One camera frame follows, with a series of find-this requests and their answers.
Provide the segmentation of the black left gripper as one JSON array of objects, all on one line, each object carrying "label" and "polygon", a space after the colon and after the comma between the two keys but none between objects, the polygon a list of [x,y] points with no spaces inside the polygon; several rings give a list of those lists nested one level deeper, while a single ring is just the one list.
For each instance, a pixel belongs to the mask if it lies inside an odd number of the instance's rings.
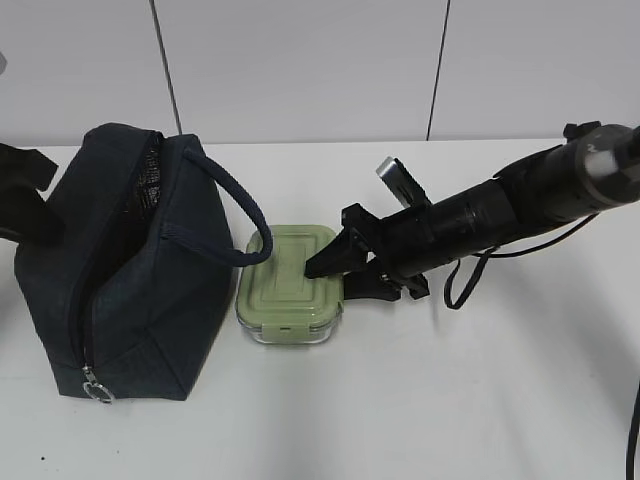
[{"label": "black left gripper", "polygon": [[53,245],[59,217],[40,195],[58,165],[36,149],[1,144],[1,237],[16,243]]}]

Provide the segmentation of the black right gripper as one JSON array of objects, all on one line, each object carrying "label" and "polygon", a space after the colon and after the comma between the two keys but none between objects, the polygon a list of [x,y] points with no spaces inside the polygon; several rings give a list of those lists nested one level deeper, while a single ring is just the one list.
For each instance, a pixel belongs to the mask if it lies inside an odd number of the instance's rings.
[{"label": "black right gripper", "polygon": [[431,208],[432,204],[418,205],[384,218],[376,217],[358,203],[344,208],[344,229],[306,261],[305,277],[347,273],[345,300],[395,302],[403,289],[412,299],[428,296],[429,285],[423,275],[426,269],[420,262],[434,239],[429,226]]}]

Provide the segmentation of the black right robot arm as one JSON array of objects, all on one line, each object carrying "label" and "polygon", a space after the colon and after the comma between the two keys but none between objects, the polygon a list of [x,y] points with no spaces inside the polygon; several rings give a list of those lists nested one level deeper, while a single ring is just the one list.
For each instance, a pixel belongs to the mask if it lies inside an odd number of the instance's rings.
[{"label": "black right robot arm", "polygon": [[399,159],[387,158],[377,174],[402,210],[378,218],[360,204],[344,208],[341,232],[307,260],[305,276],[342,276],[346,299],[394,302],[403,290],[420,299],[430,293],[425,272],[473,256],[460,296],[452,296],[452,277],[444,286],[446,306],[460,309],[501,247],[563,226],[575,233],[601,212],[638,201],[638,129],[595,121],[568,124],[563,136],[563,144],[437,203]]}]

